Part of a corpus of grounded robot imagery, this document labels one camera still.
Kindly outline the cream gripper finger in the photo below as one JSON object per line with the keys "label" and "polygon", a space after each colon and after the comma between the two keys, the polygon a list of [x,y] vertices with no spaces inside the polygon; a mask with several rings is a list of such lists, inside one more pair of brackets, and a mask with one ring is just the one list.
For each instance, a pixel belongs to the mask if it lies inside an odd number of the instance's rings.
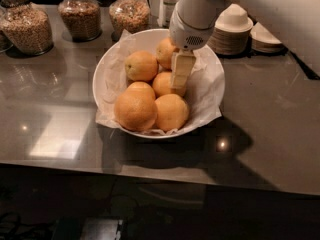
{"label": "cream gripper finger", "polygon": [[192,51],[179,50],[174,52],[171,60],[171,87],[182,88],[186,85],[195,65],[196,57]]}

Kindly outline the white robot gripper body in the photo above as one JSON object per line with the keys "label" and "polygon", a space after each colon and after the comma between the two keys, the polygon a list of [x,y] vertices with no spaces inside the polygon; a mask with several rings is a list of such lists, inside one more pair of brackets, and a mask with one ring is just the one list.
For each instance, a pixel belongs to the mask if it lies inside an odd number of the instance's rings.
{"label": "white robot gripper body", "polygon": [[219,15],[230,4],[228,0],[178,0],[169,26],[173,43],[182,50],[202,48]]}

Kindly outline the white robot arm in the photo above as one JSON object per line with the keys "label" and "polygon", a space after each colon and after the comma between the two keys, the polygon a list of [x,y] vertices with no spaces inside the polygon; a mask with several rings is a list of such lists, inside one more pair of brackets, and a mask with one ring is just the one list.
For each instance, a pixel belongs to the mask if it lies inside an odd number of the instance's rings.
{"label": "white robot arm", "polygon": [[291,51],[312,80],[320,77],[320,0],[179,0],[171,21],[173,43],[184,51],[202,48],[218,17],[238,4]]}

